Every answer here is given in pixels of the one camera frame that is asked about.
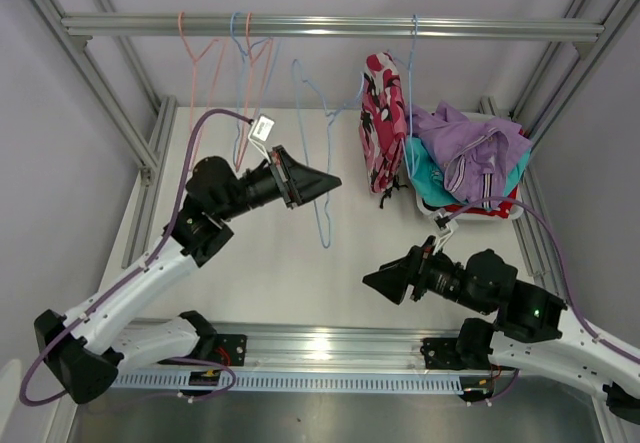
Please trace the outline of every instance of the white tag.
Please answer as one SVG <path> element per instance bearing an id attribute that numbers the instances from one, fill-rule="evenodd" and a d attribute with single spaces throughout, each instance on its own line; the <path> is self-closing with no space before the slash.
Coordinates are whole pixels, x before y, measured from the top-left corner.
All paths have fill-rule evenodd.
<path id="1" fill-rule="evenodd" d="M 275 121 L 265 115 L 258 116 L 258 119 L 251 125 L 249 131 L 249 141 L 256 147 L 256 149 L 269 160 L 269 153 L 264 146 L 271 133 L 271 128 L 275 125 Z"/>

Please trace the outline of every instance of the wire hanger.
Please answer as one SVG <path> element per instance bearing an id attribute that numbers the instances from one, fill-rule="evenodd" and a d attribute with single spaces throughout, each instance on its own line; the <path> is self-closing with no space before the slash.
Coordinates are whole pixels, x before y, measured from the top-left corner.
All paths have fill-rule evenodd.
<path id="1" fill-rule="evenodd" d="M 180 32 L 180 38 L 182 39 L 182 43 L 184 44 L 184 47 L 187 50 L 187 54 L 191 58 L 191 64 L 192 64 L 192 69 L 191 69 L 191 100 L 190 100 L 190 104 L 189 104 L 189 131 L 192 132 L 193 131 L 193 113 L 194 113 L 194 109 L 195 109 L 194 108 L 195 107 L 195 95 L 196 95 L 196 88 L 197 88 L 197 85 L 198 85 L 198 63 L 207 54 L 207 52 L 211 48 L 213 48 L 216 43 L 218 43 L 220 41 L 220 38 L 213 38 L 209 42 L 209 44 L 204 48 L 204 50 L 202 50 L 202 52 L 198 56 L 196 56 L 193 53 L 193 50 L 189 46 L 189 43 L 187 42 L 187 38 L 184 35 L 184 31 L 183 31 L 183 28 L 182 28 L 182 18 L 183 17 L 184 17 L 184 11 L 181 11 L 178 14 L 178 31 Z M 207 97 L 207 109 L 209 109 L 211 107 L 211 103 L 213 101 L 213 92 L 215 90 L 216 83 L 218 82 L 218 75 L 219 75 L 219 72 L 220 72 L 220 63 L 222 62 L 222 59 L 224 58 L 224 52 L 225 52 L 225 50 L 227 48 L 227 44 L 228 43 L 229 43 L 229 40 L 225 38 L 224 43 L 222 45 L 222 50 L 220 51 L 220 56 L 218 57 L 218 62 L 216 64 L 216 71 L 215 71 L 215 75 L 213 77 L 213 83 L 211 84 L 211 89 L 209 90 L 209 96 Z M 203 131 L 198 133 L 198 139 L 196 140 L 196 145 L 195 145 L 195 148 L 193 150 L 193 156 L 191 158 L 189 171 L 193 171 L 193 167 L 195 165 L 195 162 L 197 161 L 198 150 L 200 148 L 200 141 L 202 140 L 203 133 L 204 133 L 204 129 L 203 129 Z"/>
<path id="2" fill-rule="evenodd" d="M 304 122 L 302 121 L 302 112 L 300 110 L 300 88 L 296 83 L 296 76 L 299 81 L 303 84 L 308 85 L 319 97 L 322 101 L 322 108 L 324 110 L 325 117 L 329 120 L 327 123 L 327 173 L 331 172 L 331 157 L 332 157 L 332 144 L 331 144 L 331 128 L 333 127 L 333 123 L 336 118 L 343 110 L 347 108 L 354 107 L 359 104 L 360 98 L 362 98 L 362 92 L 364 91 L 364 74 L 362 74 L 362 79 L 360 82 L 360 90 L 358 90 L 358 94 L 356 97 L 348 102 L 345 102 L 340 108 L 334 111 L 329 111 L 327 107 L 327 100 L 320 91 L 320 89 L 313 83 L 313 81 L 306 77 L 304 74 L 304 70 L 302 68 L 302 63 L 299 60 L 295 59 L 291 63 L 291 79 L 293 80 L 293 87 L 295 89 L 295 97 L 296 97 L 296 110 L 298 115 L 298 126 L 300 128 L 300 137 L 302 139 L 302 149 L 304 150 L 304 158 L 307 166 L 309 166 L 309 152 L 307 149 L 307 138 L 304 132 Z M 318 211 L 318 203 L 317 200 L 313 200 L 313 210 L 316 215 L 316 224 L 318 225 L 318 234 L 320 236 L 320 243 L 324 249 L 328 249 L 331 246 L 331 240 L 333 236 L 333 225 L 331 221 L 331 214 L 329 213 L 329 203 L 331 201 L 331 192 L 327 193 L 326 199 L 324 202 L 324 214 L 327 219 L 327 230 L 328 235 L 325 236 L 325 233 L 322 229 L 322 224 L 320 223 L 320 212 Z"/>
<path id="3" fill-rule="evenodd" d="M 240 12 L 234 12 L 231 15 L 231 21 L 229 23 L 229 33 L 231 34 L 231 39 L 234 41 L 238 50 L 240 51 L 240 56 L 242 58 L 242 70 L 240 72 L 240 77 L 238 78 L 238 85 L 236 87 L 236 109 L 238 112 L 240 111 L 240 95 L 241 95 L 241 84 L 244 80 L 244 73 L 246 71 L 247 61 L 249 63 L 249 77 L 247 80 L 247 88 L 245 91 L 245 103 L 244 103 L 244 116 L 247 116 L 247 111 L 249 109 L 249 99 L 251 97 L 251 86 L 253 83 L 253 70 L 255 63 L 262 56 L 264 51 L 268 48 L 269 51 L 267 53 L 267 62 L 264 67 L 264 72 L 262 74 L 262 82 L 260 84 L 260 92 L 258 96 L 258 100 L 262 102 L 262 97 L 267 90 L 266 81 L 270 81 L 270 78 L 267 79 L 267 73 L 269 70 L 269 63 L 271 60 L 271 53 L 273 50 L 273 38 L 263 38 L 262 40 L 257 41 L 254 44 L 250 42 L 250 22 L 251 22 L 251 12 L 247 13 L 246 23 L 245 23 L 245 37 L 247 42 L 247 50 L 242 47 L 242 44 L 238 41 L 234 33 L 234 23 L 235 18 Z M 258 51 L 257 55 L 254 56 L 253 48 L 256 45 L 262 44 L 262 47 Z M 256 111 L 254 112 L 254 118 L 257 116 L 258 107 L 256 107 Z M 236 136 L 236 140 L 233 145 L 233 159 L 236 172 L 240 170 L 240 166 L 242 165 L 242 160 L 244 159 L 245 152 L 247 150 L 247 145 L 249 144 L 246 133 L 247 133 L 247 125 L 241 124 L 239 121 L 237 122 L 238 133 Z"/>
<path id="4" fill-rule="evenodd" d="M 407 138 L 402 142 L 403 152 L 404 152 L 404 163 L 407 167 L 407 172 L 409 173 L 409 178 L 413 178 L 416 174 L 418 166 L 420 162 L 416 163 L 416 158 L 413 151 L 413 142 L 411 138 L 413 137 L 413 56 L 416 49 L 416 41 L 418 39 L 418 15 L 414 14 L 412 17 L 413 21 L 413 38 L 411 40 L 411 50 L 409 51 L 409 59 L 405 63 L 397 56 L 393 55 L 391 50 L 387 50 L 389 54 L 392 55 L 393 59 L 400 63 L 405 67 L 407 73 L 409 74 L 409 134 Z M 411 165 L 409 165 L 409 159 L 407 156 L 407 142 L 409 142 L 409 146 L 411 147 Z"/>

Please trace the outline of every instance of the metal rod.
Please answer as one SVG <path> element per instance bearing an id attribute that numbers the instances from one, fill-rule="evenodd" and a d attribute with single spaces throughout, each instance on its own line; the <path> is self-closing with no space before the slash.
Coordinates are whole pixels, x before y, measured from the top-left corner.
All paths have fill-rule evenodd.
<path id="1" fill-rule="evenodd" d="M 116 11 L 111 0 L 93 0 L 93 3 L 100 11 Z M 116 36 L 114 37 L 114 41 L 116 43 L 116 46 L 118 47 L 118 50 L 120 50 L 122 57 L 127 63 L 131 74 L 136 80 L 136 83 L 140 87 L 140 90 L 146 96 L 147 101 L 151 106 L 151 110 L 157 115 L 160 109 L 160 98 L 153 89 L 151 80 L 147 75 L 142 62 L 140 61 L 140 57 L 136 53 L 136 50 L 133 48 L 131 41 L 129 41 L 129 39 L 124 36 Z"/>
<path id="2" fill-rule="evenodd" d="M 89 56 L 77 48 L 73 38 L 67 33 L 61 23 L 61 15 L 58 13 L 59 5 L 52 0 L 29 0 L 29 2 L 86 81 L 111 122 L 124 137 L 137 165 L 140 168 L 148 168 L 155 173 L 158 167 L 156 156 L 152 153 L 142 133 L 124 113 L 117 97 L 110 91 L 109 85 Z"/>
<path id="3" fill-rule="evenodd" d="M 63 18 L 70 35 L 178 36 L 178 13 L 71 13 Z M 186 35 L 227 36 L 230 14 L 189 14 L 183 18 Z M 604 27 L 577 19 L 492 20 L 472 18 L 418 18 L 418 38 L 596 41 Z M 234 22 L 245 34 L 244 18 Z M 411 38 L 411 17 L 339 17 L 253 15 L 253 36 L 387 37 Z"/>
<path id="4" fill-rule="evenodd" d="M 547 131 L 561 118 L 569 105 L 575 100 L 578 92 L 584 87 L 611 48 L 615 46 L 615 43 L 624 34 L 624 31 L 638 13 L 639 3 L 640 0 L 618 0 L 604 23 L 605 31 L 600 35 L 591 52 L 575 65 L 562 87 L 554 95 L 551 104 L 533 122 L 531 130 L 531 139 L 533 140 L 532 156 L 535 156 Z"/>
<path id="5" fill-rule="evenodd" d="M 584 8 L 587 1 L 588 0 L 572 0 L 569 8 L 564 14 L 564 17 L 578 18 L 582 13 L 582 9 Z M 522 90 L 522 93 L 518 97 L 518 101 L 513 109 L 514 120 L 517 120 L 520 115 L 522 115 L 526 104 L 530 101 L 531 95 L 534 94 L 540 87 L 542 80 L 544 79 L 548 69 L 551 66 L 551 63 L 555 61 L 559 49 L 560 42 L 549 43 L 549 45 L 547 46 L 542 57 L 540 58 L 540 61 L 536 65 L 535 70 L 531 74 L 531 77 L 529 78 L 529 81 L 527 82 L 524 90 Z"/>

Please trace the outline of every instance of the pink floral garment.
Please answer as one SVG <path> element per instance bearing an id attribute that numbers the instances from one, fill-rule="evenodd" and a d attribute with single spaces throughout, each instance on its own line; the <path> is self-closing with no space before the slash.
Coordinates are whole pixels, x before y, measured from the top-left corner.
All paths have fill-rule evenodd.
<path id="1" fill-rule="evenodd" d="M 360 140 L 369 188 L 382 193 L 393 185 L 403 158 L 407 122 L 400 75 L 388 53 L 370 55 L 364 69 Z"/>

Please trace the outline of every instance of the hanging rail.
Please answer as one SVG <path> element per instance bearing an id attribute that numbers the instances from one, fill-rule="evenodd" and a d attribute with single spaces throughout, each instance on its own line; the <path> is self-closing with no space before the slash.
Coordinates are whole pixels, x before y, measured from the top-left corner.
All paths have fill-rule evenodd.
<path id="1" fill-rule="evenodd" d="M 62 19 L 70 35 L 77 36 L 178 36 L 178 13 L 71 13 Z M 183 28 L 190 36 L 226 36 L 230 14 L 190 14 Z M 604 31 L 597 21 L 560 19 L 418 18 L 419 38 L 491 40 L 539 40 L 593 42 Z M 245 19 L 234 22 L 244 35 Z M 333 36 L 408 38 L 413 35 L 411 17 L 287 16 L 251 17 L 252 36 Z"/>

